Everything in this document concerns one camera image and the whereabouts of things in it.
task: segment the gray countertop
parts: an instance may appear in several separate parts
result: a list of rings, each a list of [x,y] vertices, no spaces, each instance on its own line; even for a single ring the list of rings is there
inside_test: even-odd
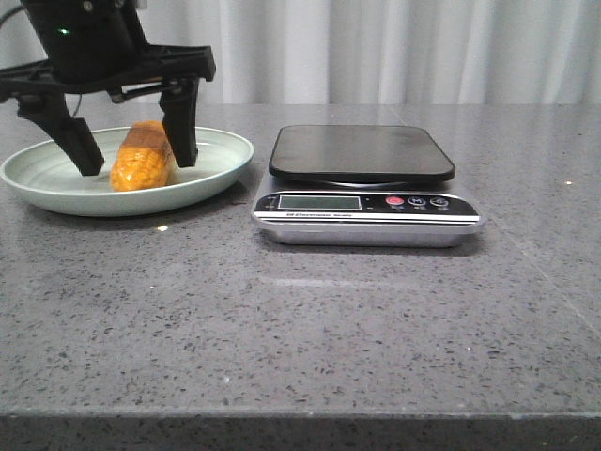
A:
[[[80,115],[161,112],[92,97]],[[2,161],[47,139],[14,103],[0,120]],[[187,208],[74,217],[0,187],[1,449],[599,449],[601,105],[199,105],[197,124],[256,154]],[[451,249],[269,241],[250,208],[293,124],[427,129],[484,231]]]

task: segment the light green plate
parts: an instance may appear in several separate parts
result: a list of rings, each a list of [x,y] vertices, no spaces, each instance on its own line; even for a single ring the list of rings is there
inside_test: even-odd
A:
[[[174,169],[162,188],[117,193],[109,173],[129,127],[93,132],[104,156],[97,176],[83,177],[54,142],[26,148],[0,166],[0,177],[27,202],[46,210],[77,216],[133,216],[191,205],[232,184],[254,155],[253,144],[230,132],[196,127],[195,167]]]

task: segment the white curtain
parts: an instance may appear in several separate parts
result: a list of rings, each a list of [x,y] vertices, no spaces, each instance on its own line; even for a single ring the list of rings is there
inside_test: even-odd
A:
[[[212,47],[204,102],[601,102],[599,0],[146,3],[148,41]],[[0,31],[1,67],[40,56],[21,16]]]

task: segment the lcd display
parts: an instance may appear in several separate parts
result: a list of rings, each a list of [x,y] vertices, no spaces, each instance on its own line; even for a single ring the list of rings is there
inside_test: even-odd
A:
[[[360,210],[361,200],[354,195],[281,195],[283,210]]]

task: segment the corn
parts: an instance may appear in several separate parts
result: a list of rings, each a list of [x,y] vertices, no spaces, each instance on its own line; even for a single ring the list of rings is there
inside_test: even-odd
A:
[[[111,186],[115,191],[165,186],[173,160],[173,151],[160,121],[136,122],[119,147],[111,169]]]

